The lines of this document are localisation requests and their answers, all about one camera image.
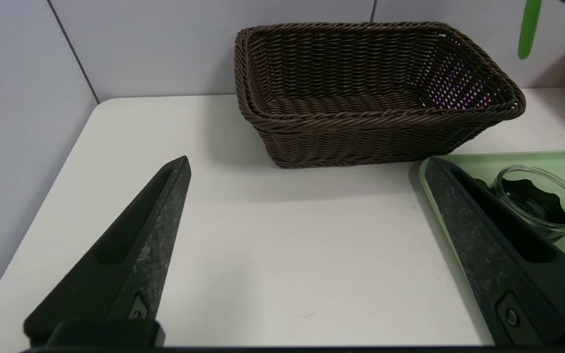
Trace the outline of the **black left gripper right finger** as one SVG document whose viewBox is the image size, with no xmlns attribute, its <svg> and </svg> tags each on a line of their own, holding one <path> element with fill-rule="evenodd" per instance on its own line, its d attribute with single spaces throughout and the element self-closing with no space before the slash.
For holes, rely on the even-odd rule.
<svg viewBox="0 0 565 353">
<path fill-rule="evenodd" d="M 495 344 L 565 346 L 565 254 L 445 159 L 425 188 Z"/>
</svg>

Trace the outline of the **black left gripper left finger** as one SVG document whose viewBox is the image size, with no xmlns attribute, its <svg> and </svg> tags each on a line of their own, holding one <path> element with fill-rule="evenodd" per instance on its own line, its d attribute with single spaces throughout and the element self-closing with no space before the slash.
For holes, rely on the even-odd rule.
<svg viewBox="0 0 565 353">
<path fill-rule="evenodd" d="M 25 319 L 30 342 L 158 328 L 155 321 L 190 185 L 186 156 L 166 163 Z"/>
</svg>

